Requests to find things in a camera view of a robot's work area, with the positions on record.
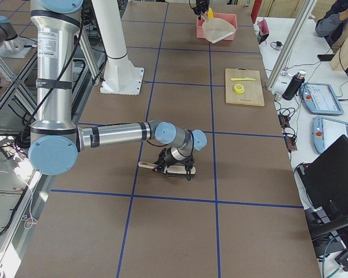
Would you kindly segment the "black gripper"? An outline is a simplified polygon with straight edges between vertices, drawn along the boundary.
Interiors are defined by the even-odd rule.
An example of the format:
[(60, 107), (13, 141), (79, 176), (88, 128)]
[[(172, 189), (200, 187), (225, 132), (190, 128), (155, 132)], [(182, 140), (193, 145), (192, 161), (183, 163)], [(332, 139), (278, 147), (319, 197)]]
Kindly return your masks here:
[(159, 164), (154, 163), (152, 169), (156, 173), (166, 173), (166, 167), (170, 166), (184, 166), (184, 160), (177, 160), (171, 153), (171, 148), (163, 148), (159, 153)]
[(195, 7), (194, 7), (194, 13), (196, 15), (200, 15), (201, 11), (203, 13), (206, 13), (208, 11), (208, 7), (209, 7), (209, 0), (196, 0)]

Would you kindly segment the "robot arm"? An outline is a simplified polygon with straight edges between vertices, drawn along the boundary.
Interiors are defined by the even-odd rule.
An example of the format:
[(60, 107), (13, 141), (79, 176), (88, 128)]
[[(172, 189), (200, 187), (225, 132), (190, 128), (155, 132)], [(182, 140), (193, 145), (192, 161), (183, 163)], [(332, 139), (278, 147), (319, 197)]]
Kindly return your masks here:
[[(138, 95), (144, 69), (128, 58), (116, 2), (92, 1), (107, 55), (102, 93)], [(193, 153), (207, 144), (201, 130), (186, 130), (152, 120), (77, 127), (71, 120), (74, 36), (83, 37), (83, 1), (31, 1), (31, 21), (38, 29), (37, 119), (31, 124), (28, 158), (45, 175), (60, 175), (75, 164), (84, 148), (156, 139), (163, 150), (153, 168), (162, 173), (177, 163), (191, 177)]]

